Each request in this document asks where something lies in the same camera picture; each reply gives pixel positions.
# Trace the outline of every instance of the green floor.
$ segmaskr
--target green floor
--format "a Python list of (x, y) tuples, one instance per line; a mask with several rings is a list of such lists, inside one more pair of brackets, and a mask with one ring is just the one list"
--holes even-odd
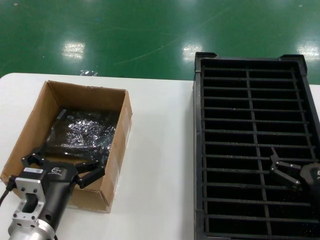
[(192, 80), (195, 52), (304, 54), (320, 84), (320, 0), (0, 0), (0, 77)]

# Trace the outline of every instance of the shiny plastic wrap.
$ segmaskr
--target shiny plastic wrap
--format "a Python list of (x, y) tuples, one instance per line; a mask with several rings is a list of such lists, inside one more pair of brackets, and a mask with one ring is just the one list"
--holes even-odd
[(102, 161), (107, 164), (119, 114), (63, 109), (46, 139), (45, 153), (95, 160), (102, 148)]

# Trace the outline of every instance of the cardboard box flap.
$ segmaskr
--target cardboard box flap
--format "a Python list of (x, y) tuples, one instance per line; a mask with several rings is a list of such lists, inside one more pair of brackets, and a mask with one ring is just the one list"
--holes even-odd
[(82, 86), (71, 83), (48, 81), (59, 106), (82, 110), (109, 110), (120, 112), (125, 90)]

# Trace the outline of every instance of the gripper logo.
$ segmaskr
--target gripper logo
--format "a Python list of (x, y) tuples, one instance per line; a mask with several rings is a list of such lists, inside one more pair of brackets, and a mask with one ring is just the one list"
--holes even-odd
[(49, 172), (48, 174), (58, 174), (62, 176), (60, 172), (61, 172), (61, 169), (59, 167), (54, 167), (51, 169), (51, 172)]

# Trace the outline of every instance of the black plastic tray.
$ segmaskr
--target black plastic tray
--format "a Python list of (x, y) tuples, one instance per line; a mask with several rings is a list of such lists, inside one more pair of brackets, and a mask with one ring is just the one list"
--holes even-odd
[(320, 126), (303, 55), (197, 52), (194, 75), (195, 239), (320, 239), (307, 196), (269, 176), (281, 161), (319, 161)]

